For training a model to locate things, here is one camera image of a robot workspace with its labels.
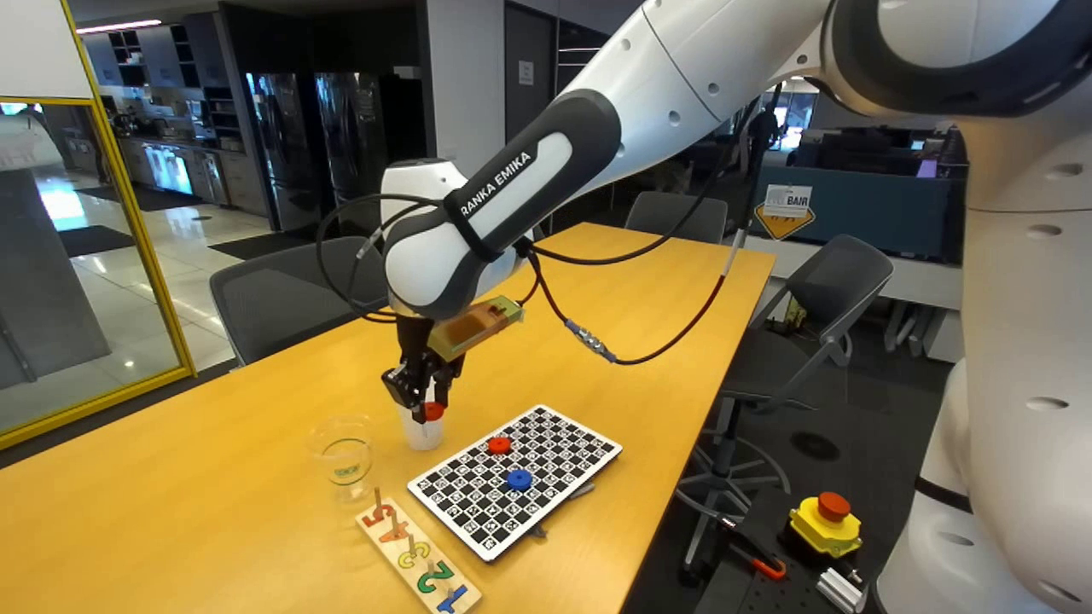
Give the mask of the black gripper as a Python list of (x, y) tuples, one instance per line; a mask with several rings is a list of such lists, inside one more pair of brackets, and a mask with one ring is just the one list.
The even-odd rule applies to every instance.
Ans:
[(445, 361), (428, 348), (430, 330), (430, 320), (398, 317), (398, 361), (383, 372), (386, 391), (410, 412), (420, 412), (422, 404), (451, 407), (451, 383), (460, 377), (460, 361)]

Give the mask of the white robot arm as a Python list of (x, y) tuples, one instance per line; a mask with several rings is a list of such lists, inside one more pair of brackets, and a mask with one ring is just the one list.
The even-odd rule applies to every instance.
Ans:
[(883, 612), (1092, 614), (1092, 0), (645, 0), (507, 149), (388, 229), (393, 302), (460, 312), (536, 223), (795, 76), (967, 147), (963, 358)]

